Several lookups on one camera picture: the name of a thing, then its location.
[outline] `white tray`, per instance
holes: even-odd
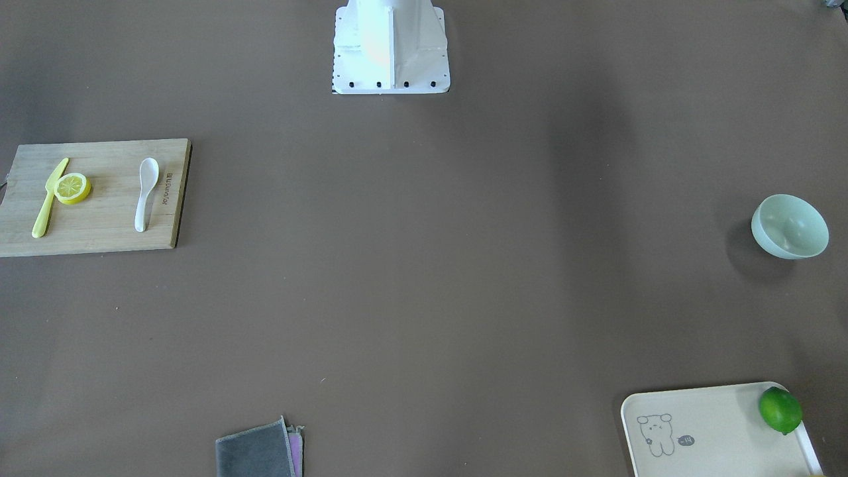
[[[821,474],[804,424],[768,427],[760,395],[773,382],[629,396],[622,422],[636,477],[808,477]]]

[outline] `yellow knife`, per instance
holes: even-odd
[[[36,239],[43,236],[44,231],[47,230],[47,219],[50,218],[50,208],[53,207],[53,189],[56,187],[56,182],[62,177],[64,168],[68,166],[68,160],[68,158],[62,159],[62,162],[59,162],[59,165],[53,169],[53,173],[50,174],[50,177],[47,178],[47,182],[44,184],[44,188],[47,190],[47,197],[44,199],[42,211],[38,212],[36,225],[32,226],[32,236]]]

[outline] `green lime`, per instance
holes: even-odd
[[[772,386],[760,396],[760,414],[769,427],[787,435],[801,423],[801,404],[788,391]]]

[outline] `bear drawing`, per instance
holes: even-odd
[[[671,414],[639,416],[636,420],[642,430],[642,437],[654,457],[660,457],[662,454],[670,456],[674,453]]]

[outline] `ceramic spoon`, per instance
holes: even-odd
[[[141,167],[138,168],[138,176],[142,181],[142,192],[138,195],[138,207],[136,207],[136,230],[144,232],[147,226],[144,223],[144,215],[148,208],[148,196],[159,181],[159,163],[156,159],[148,157],[143,160]]]

